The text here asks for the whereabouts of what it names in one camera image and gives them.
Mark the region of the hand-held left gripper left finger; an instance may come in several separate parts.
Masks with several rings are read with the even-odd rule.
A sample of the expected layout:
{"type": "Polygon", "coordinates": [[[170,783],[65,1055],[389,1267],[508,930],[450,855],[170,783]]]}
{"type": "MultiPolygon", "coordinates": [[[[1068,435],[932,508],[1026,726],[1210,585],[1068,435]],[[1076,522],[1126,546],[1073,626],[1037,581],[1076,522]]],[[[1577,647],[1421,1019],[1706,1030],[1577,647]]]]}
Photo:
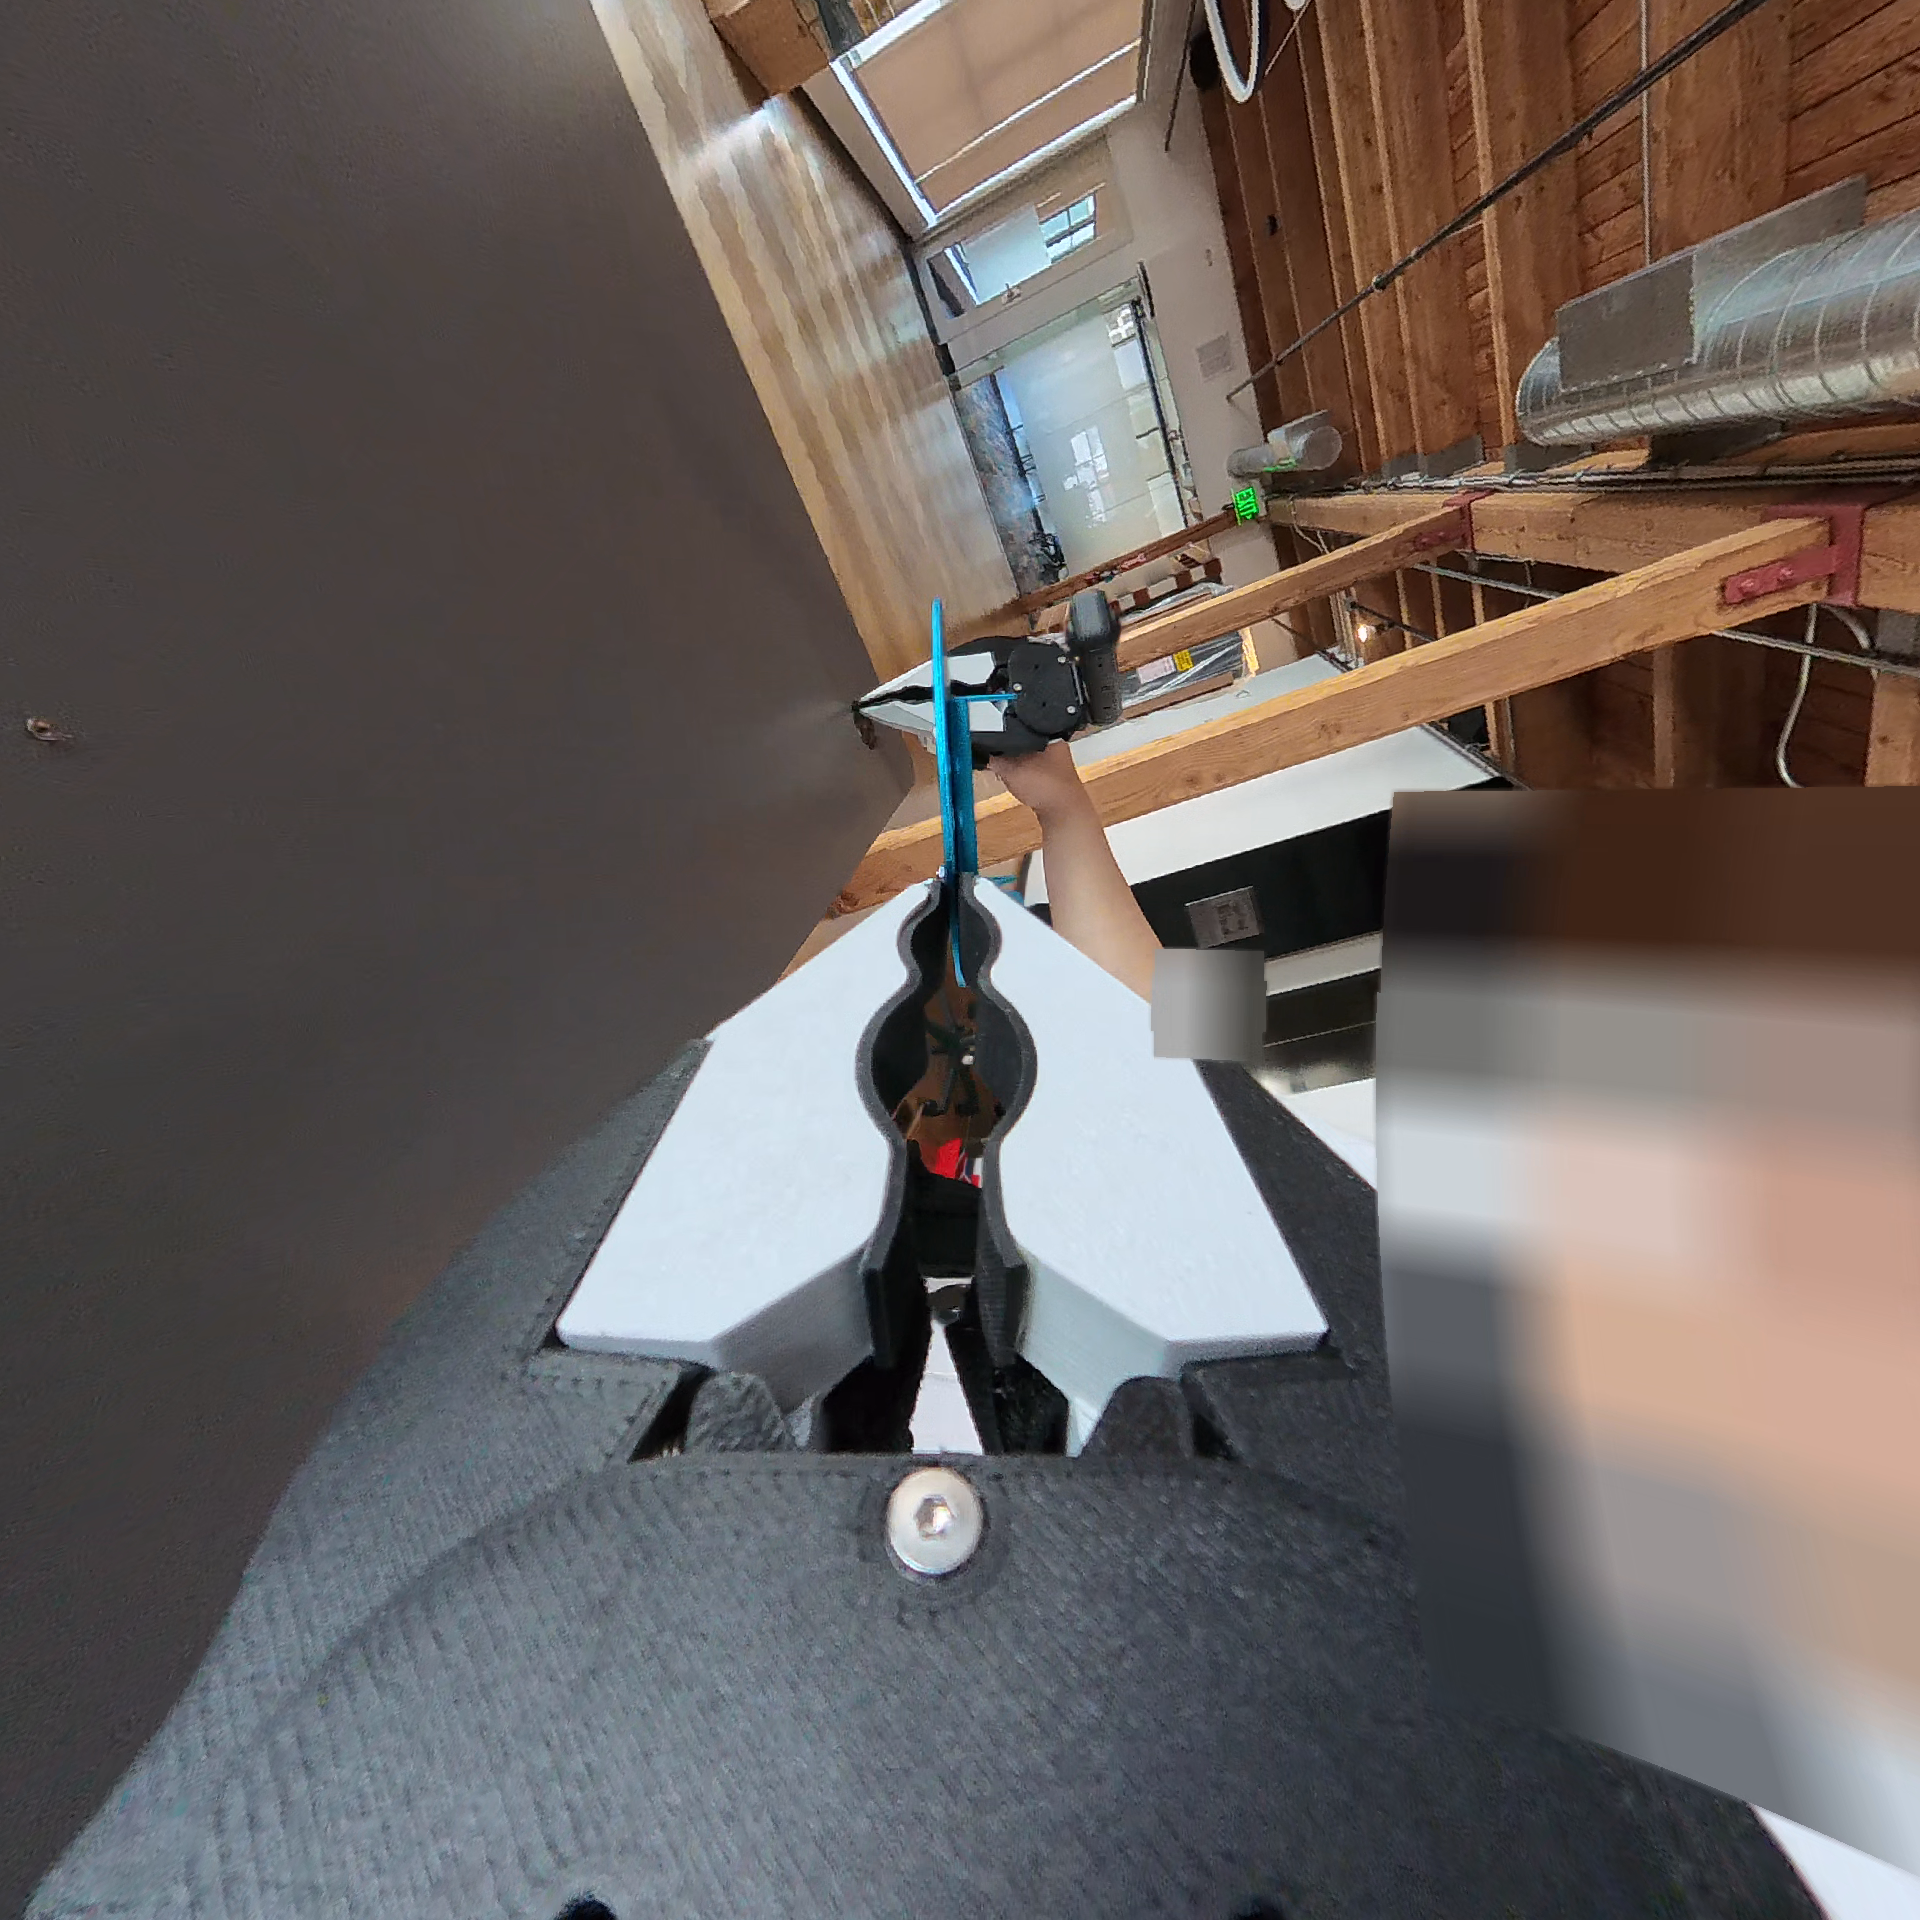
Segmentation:
{"type": "Polygon", "coordinates": [[[558,1314],[574,1353],[689,1362],[822,1397],[876,1351],[861,1267],[900,1130],[872,1028],[940,904],[909,884],[721,1021],[558,1314]]]}

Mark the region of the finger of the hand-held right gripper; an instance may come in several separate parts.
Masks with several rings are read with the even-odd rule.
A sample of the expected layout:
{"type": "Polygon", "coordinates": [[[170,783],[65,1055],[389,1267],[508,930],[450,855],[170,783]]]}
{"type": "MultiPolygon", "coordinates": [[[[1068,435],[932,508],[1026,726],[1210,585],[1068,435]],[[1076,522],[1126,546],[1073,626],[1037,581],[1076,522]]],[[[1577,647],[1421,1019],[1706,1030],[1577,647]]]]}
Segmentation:
{"type": "MultiPolygon", "coordinates": [[[[861,716],[876,728],[890,728],[921,750],[937,749],[942,704],[932,697],[868,697],[861,716]]],[[[1024,732],[998,697],[949,697],[945,702],[947,735],[954,741],[972,741],[973,753],[1022,753],[1024,732]]]]}
{"type": "MultiPolygon", "coordinates": [[[[954,701],[1004,698],[1010,692],[1007,660],[1020,643],[1017,637],[975,637],[959,643],[944,641],[944,684],[954,701]]],[[[909,669],[876,687],[853,702],[853,709],[927,706],[935,698],[935,665],[909,669]]]]}

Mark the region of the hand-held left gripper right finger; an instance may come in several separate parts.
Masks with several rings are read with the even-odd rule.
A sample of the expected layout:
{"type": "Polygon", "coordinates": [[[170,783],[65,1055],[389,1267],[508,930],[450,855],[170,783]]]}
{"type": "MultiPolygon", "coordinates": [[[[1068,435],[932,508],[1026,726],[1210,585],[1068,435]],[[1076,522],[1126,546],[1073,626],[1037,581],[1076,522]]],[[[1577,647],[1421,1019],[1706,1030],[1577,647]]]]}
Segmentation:
{"type": "Polygon", "coordinates": [[[1155,1055],[1147,1003],[999,888],[972,906],[1017,1021],[994,1171],[1017,1354],[1072,1414],[1101,1414],[1128,1380],[1317,1349],[1327,1321],[1197,1066],[1155,1055]]]}

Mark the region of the blue disc with square bracket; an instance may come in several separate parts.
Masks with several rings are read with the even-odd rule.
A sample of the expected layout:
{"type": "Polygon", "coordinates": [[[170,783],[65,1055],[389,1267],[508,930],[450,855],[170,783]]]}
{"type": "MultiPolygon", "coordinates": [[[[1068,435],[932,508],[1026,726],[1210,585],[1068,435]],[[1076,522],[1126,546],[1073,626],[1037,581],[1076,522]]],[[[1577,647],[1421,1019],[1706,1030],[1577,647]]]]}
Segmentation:
{"type": "Polygon", "coordinates": [[[932,746],[940,819],[937,882],[945,914],[949,972],[957,993],[970,991],[965,967],[965,882],[980,872],[977,815],[973,800],[973,749],[970,709],[1004,709],[1007,692],[995,687],[995,660],[988,655],[982,678],[951,680],[954,653],[947,647],[945,607],[933,599],[927,615],[932,746]]]}

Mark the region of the grey desk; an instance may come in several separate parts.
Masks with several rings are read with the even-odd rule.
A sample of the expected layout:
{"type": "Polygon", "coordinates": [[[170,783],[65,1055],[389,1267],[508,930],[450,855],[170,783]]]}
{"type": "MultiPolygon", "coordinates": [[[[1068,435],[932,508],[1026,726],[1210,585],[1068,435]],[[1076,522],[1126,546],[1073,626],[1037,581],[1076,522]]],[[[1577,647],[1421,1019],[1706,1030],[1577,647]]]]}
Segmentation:
{"type": "Polygon", "coordinates": [[[396,1317],[892,788],[638,5],[4,5],[4,1917],[396,1317]]]}

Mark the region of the person's right hand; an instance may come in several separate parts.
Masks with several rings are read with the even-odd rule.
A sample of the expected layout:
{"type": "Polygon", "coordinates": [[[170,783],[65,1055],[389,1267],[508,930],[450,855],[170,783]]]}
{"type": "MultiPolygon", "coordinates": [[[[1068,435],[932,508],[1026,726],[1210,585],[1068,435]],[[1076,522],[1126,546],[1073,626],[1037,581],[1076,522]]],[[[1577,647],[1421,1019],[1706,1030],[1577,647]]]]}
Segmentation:
{"type": "Polygon", "coordinates": [[[1049,741],[1043,750],[1029,755],[995,755],[988,759],[985,772],[1014,802],[1032,813],[1042,828],[1092,813],[1066,741],[1049,741]]]}

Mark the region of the wooden ceiling beam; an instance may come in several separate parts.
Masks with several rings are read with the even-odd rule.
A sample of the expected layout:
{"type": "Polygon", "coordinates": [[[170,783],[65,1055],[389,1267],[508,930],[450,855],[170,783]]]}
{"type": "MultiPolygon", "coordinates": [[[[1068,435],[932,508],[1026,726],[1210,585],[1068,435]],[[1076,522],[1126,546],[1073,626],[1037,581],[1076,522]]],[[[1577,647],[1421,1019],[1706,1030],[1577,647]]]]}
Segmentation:
{"type": "Polygon", "coordinates": [[[1129,660],[1161,659],[1181,647],[1197,647],[1307,603],[1332,599],[1358,582],[1416,567],[1423,556],[1469,555],[1475,548],[1474,505],[1490,496],[1490,488],[1454,492],[1440,508],[1388,532],[1332,548],[1248,587],[1201,597],[1146,622],[1124,622],[1117,628],[1119,651],[1129,660]]]}
{"type": "Polygon", "coordinates": [[[1650,488],[1486,495],[1479,555],[1595,585],[1207,722],[1121,746],[1092,735],[1079,778],[1103,825],[1197,800],[1742,618],[1798,607],[1916,610],[1916,486],[1650,488]]]}

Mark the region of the glass door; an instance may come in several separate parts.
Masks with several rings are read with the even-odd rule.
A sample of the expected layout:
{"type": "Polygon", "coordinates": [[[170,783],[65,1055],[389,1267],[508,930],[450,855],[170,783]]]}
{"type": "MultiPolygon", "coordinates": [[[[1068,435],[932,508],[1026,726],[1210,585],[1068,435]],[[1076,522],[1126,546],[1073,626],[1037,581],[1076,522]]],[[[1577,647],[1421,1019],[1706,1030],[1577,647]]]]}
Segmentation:
{"type": "Polygon", "coordinates": [[[1142,270],[949,385],[1017,597],[1206,516],[1142,270]]]}

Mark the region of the window with blind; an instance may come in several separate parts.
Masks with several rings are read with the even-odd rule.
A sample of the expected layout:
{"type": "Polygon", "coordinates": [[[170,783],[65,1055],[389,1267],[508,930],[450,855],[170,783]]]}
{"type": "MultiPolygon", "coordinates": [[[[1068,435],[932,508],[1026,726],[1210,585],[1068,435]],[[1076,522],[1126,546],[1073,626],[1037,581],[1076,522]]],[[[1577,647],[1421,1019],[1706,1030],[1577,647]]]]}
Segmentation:
{"type": "Polygon", "coordinates": [[[865,34],[804,98],[917,236],[1139,98],[1150,5],[843,5],[865,34]]]}

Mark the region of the silver air duct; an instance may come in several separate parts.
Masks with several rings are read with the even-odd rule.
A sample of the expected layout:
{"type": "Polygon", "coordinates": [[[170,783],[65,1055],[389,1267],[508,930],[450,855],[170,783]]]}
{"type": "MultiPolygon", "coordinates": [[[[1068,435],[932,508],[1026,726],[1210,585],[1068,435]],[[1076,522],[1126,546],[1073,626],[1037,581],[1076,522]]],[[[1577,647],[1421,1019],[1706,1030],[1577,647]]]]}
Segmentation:
{"type": "Polygon", "coordinates": [[[1571,446],[1916,411],[1916,210],[1768,258],[1729,240],[1568,302],[1518,383],[1521,439],[1571,446]]]}

